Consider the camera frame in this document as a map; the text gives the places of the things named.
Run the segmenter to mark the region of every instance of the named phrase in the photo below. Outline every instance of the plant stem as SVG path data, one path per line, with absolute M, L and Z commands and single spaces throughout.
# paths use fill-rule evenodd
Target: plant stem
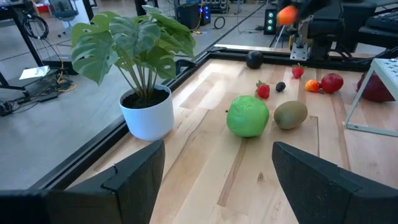
M 153 84 L 152 84 L 152 88 L 150 89 L 150 93 L 151 93 L 151 94 L 154 92 L 154 89 L 155 89 L 155 85 L 156 85 L 156 77 L 157 77 L 157 73 L 155 73 L 154 82 L 153 82 Z
M 122 73 L 124 79 L 125 79 L 125 80 L 127 81 L 127 83 L 130 85 L 130 87 L 132 88 L 132 90 L 134 90 L 134 92 L 137 93 L 137 95 L 139 95 L 140 97 L 142 97 L 142 96 L 141 96 L 141 93 L 140 93 L 136 88 L 134 88 L 133 85 L 130 83 L 130 81 L 127 79 L 126 75 L 125 75 L 124 72 L 121 70 L 121 68 L 118 67 L 118 69 L 119 69 L 119 71 Z
M 120 53 L 124 58 L 124 63 L 127 65 L 127 69 L 128 69 L 128 72 L 130 73 L 132 80 L 134 81 L 134 83 L 137 86 L 138 92 L 141 94 L 141 97 L 144 97 L 144 91 L 142 90 L 142 87 L 140 86 L 139 81 L 137 79 L 136 73 L 134 72 L 134 69 L 132 68 L 132 64 L 129 60 L 128 54 L 124 50 L 121 50 Z
M 145 99 L 148 99 L 148 91 L 147 91 L 147 87 L 145 86 L 145 76 L 142 72 L 144 67 L 137 65 L 137 69 L 138 69 L 138 73 L 139 73 L 139 78 L 141 79 L 142 89 L 144 90 L 144 97 L 145 97 Z
M 147 84 L 147 89 L 149 92 L 149 96 L 151 96 L 152 94 L 152 87 L 151 87 L 151 83 L 152 82 L 152 70 L 150 68 L 148 68 L 148 84 Z

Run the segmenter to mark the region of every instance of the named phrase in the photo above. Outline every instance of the orange ball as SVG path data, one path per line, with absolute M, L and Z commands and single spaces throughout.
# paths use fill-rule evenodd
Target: orange ball
M 297 16 L 297 9 L 294 6 L 286 6 L 278 15 L 277 20 L 279 25 L 292 25 Z

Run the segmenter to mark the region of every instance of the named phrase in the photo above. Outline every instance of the white stand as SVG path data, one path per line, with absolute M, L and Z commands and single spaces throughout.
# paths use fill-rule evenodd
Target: white stand
M 345 125 L 348 129 L 358 130 L 358 131 L 365 131 L 369 133 L 376 133 L 376 134 L 384 134 L 388 136 L 395 136 L 398 137 L 397 131 L 391 131 L 381 128 L 374 128 L 369 126 L 363 126 L 360 124 L 353 124 L 349 122 L 351 115 L 354 112 L 355 106 L 358 104 L 358 101 L 369 82 L 369 79 L 373 72 L 376 72 L 379 76 L 380 80 L 383 84 L 387 87 L 390 91 L 391 95 L 394 99 L 398 99 L 398 62 L 396 59 L 374 59 L 371 64 L 371 68 L 369 69 L 368 73 L 366 74 L 361 88 L 358 90 L 358 93 L 355 96 L 353 105 L 347 114 L 347 118 L 345 119 Z

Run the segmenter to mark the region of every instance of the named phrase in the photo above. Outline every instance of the concrete floor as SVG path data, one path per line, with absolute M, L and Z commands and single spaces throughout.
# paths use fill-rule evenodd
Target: concrete floor
M 98 8 L 94 9 L 94 13 L 114 11 L 122 16 L 136 15 L 135 5 L 131 0 L 97 2 Z M 168 0 L 159 0 L 159 5 L 165 14 L 174 14 Z M 236 6 L 233 4 L 230 12 L 224 14 L 226 24 L 222 29 L 213 28 L 216 14 L 211 15 L 211 24 L 199 28 L 206 34 L 194 36 L 197 42 L 195 55 L 220 39 L 237 21 L 243 20 L 261 5 L 244 4 L 238 16 L 234 15 Z M 267 47 L 273 36 L 247 32 L 264 24 L 264 14 L 265 7 L 239 25 L 240 32 L 234 29 L 218 43 Z M 61 54 L 69 54 L 70 36 L 57 37 L 63 31 L 62 24 L 49 15 L 42 16 L 49 24 L 53 37 L 49 41 L 58 44 Z M 16 26 L 0 28 L 0 43 L 0 71 L 7 80 L 20 76 L 24 68 L 37 66 Z M 47 43 L 35 40 L 35 44 L 42 58 L 55 54 Z M 359 47 L 360 52 L 367 53 L 378 53 L 382 50 L 373 46 Z M 118 100 L 129 86 L 116 68 L 112 68 L 105 76 L 101 86 L 80 75 L 72 76 L 71 79 L 77 84 L 75 90 L 60 95 L 56 100 L 40 103 L 23 113 L 0 118 L 0 190 L 30 187 L 121 116 Z M 40 85 L 32 85 L 29 90 L 33 93 L 39 88 Z M 21 96 L 20 91 L 0 90 L 0 101 Z

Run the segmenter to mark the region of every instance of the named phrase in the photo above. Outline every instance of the red object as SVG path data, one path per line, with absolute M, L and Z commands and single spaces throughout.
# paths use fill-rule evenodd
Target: red object
M 293 77 L 298 79 L 304 74 L 304 67 L 300 64 L 294 65 L 292 69 Z
M 318 80 L 309 80 L 309 81 L 305 84 L 305 90 L 318 93 L 318 92 L 319 92 L 319 83 L 318 83 Z
M 49 12 L 49 7 L 47 6 L 37 6 L 37 10 L 39 13 Z
M 320 88 L 322 88 L 325 93 L 334 93 L 341 89 L 343 84 L 343 77 L 336 73 L 330 73 L 322 78 Z
M 256 86 L 257 86 L 257 95 L 259 95 L 261 98 L 267 99 L 269 97 L 269 85 L 259 80 Z
M 361 79 L 356 84 L 356 91 L 358 92 L 361 88 L 362 82 L 366 76 L 367 72 L 363 73 Z M 394 97 L 388 91 L 386 86 L 380 80 L 376 72 L 373 72 L 368 84 L 366 85 L 362 97 L 373 102 L 382 103 L 388 101 L 395 101 Z

